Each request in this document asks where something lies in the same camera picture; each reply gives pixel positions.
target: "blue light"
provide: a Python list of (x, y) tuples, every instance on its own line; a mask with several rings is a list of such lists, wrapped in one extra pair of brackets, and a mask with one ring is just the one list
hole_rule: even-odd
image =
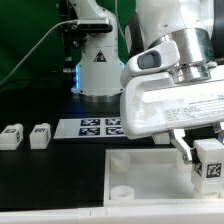
[(75, 67), (75, 86), (74, 86), (74, 88), (75, 88), (75, 90), (79, 90), (79, 77), (80, 77), (80, 69), (79, 69), (79, 66), (77, 65), (76, 67)]

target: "white cube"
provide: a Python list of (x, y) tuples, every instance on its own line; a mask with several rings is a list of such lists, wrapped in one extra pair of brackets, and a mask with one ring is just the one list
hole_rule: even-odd
[(36, 125), (30, 134), (31, 149), (46, 149), (51, 139), (49, 124)]
[(200, 194), (219, 192), (223, 188), (224, 146), (217, 139), (194, 142), (200, 163), (192, 168), (191, 181)]
[(215, 138), (196, 140), (194, 148), (202, 163), (224, 161), (224, 145)]
[(8, 125), (0, 134), (0, 150), (15, 150), (22, 140), (23, 126)]

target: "white platform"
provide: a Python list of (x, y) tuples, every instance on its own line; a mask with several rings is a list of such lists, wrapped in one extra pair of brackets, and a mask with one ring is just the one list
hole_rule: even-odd
[[(114, 152), (127, 152), (131, 157), (126, 173), (114, 173), (110, 169), (110, 157)], [(176, 149), (107, 150), (104, 186), (104, 206), (139, 206), (158, 204), (195, 204), (223, 201), (223, 199), (195, 199), (191, 183), (191, 165), (177, 169)], [(111, 200), (110, 191), (116, 186), (134, 189), (134, 200)]]

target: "small white block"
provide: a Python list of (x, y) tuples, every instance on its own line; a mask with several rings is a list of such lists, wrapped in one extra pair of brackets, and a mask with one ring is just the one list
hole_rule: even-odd
[(30, 134), (31, 149), (46, 149), (51, 139), (51, 129), (49, 124), (35, 125)]
[(22, 140), (23, 126), (8, 125), (0, 134), (0, 150), (15, 150)]
[(215, 138), (196, 140), (194, 148), (202, 163), (224, 161), (224, 145)]
[(126, 152), (113, 152), (110, 156), (110, 168), (114, 173), (126, 173), (129, 171), (131, 157)]
[(191, 182), (200, 194), (220, 192), (223, 188), (223, 163), (193, 165)]
[(156, 145), (168, 145), (170, 144), (170, 137), (168, 133), (155, 134), (152, 136)]

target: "black cable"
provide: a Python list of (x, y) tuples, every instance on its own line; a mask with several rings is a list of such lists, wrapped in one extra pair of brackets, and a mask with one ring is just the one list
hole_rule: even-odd
[(26, 89), (29, 89), (35, 82), (43, 79), (43, 78), (46, 78), (48, 76), (51, 76), (51, 75), (56, 75), (56, 74), (63, 74), (63, 72), (59, 72), (59, 71), (52, 71), (50, 73), (46, 73), (46, 74), (43, 74), (41, 75), (40, 77), (38, 77), (38, 79), (33, 79), (31, 80), (31, 82), (26, 86)]
[(32, 86), (35, 82), (44, 82), (44, 81), (62, 81), (62, 79), (43, 79), (47, 76), (50, 76), (50, 75), (55, 75), (55, 74), (62, 74), (62, 72), (57, 72), (57, 71), (53, 71), (51, 73), (47, 73), (47, 74), (44, 74), (42, 76), (40, 76), (38, 79), (15, 79), (15, 80), (12, 80), (12, 81), (9, 81), (9, 82), (6, 82), (4, 83), (3, 85), (0, 86), (0, 91), (7, 85), (10, 85), (10, 84), (13, 84), (13, 83), (16, 83), (16, 82), (30, 82), (26, 88), (29, 88), (30, 86)]

